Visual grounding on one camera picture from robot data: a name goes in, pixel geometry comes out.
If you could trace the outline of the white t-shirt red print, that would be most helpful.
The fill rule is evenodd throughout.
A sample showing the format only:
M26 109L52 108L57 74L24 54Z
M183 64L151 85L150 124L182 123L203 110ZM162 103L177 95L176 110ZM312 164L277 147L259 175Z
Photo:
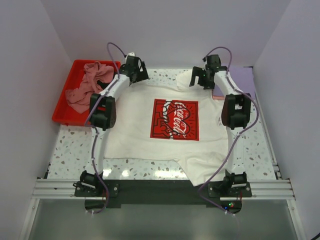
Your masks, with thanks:
M105 158L175 161L195 186L221 181L229 150L223 102L190 86L191 74L177 75L173 86L142 81L128 87L116 101Z

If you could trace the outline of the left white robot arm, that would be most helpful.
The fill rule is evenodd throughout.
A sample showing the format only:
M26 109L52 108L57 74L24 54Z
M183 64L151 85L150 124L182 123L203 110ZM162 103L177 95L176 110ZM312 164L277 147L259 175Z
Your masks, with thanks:
M85 188L92 196L107 192L103 182L103 159L108 130L114 127L117 119L116 102L130 85L148 78L145 62L134 52L130 52L125 56L124 64L117 69L113 80L102 91L90 97L89 115L85 125L91 127L91 150L89 164L80 175L80 186L77 190Z

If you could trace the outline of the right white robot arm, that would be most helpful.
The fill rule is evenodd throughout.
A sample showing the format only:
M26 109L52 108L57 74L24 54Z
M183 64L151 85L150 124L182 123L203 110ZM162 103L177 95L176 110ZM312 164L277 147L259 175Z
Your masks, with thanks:
M204 68L193 67L192 87L197 83L205 90L213 90L216 86L224 96L221 111L221 122L226 127L228 139L228 153L223 167L225 175L221 181L208 182L210 197L233 197L246 189L248 180L244 166L244 150L242 131L246 129L251 118L251 99L243 93L233 81L229 68L223 66L217 54L207 55L202 59Z

